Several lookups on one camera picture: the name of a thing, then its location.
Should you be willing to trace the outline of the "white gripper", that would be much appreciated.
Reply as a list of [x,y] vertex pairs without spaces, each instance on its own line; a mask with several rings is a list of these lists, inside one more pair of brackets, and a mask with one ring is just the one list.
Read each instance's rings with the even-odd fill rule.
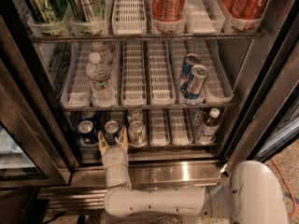
[[106,186],[126,187],[132,186],[128,170],[128,132],[125,126],[121,127],[118,145],[120,147],[111,147],[102,132],[98,133],[99,150],[102,155],[102,163],[105,170]]

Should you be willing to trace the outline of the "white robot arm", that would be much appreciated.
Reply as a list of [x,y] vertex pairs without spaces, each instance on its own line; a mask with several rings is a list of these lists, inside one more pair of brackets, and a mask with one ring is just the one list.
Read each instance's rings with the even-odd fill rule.
[[[110,146],[98,134],[105,170],[105,210],[114,217],[156,212],[198,217],[204,209],[202,187],[142,191],[132,188],[128,164],[127,129],[121,128],[117,144]],[[275,174],[258,161],[243,161],[233,169],[222,199],[231,224],[289,224],[283,193]]]

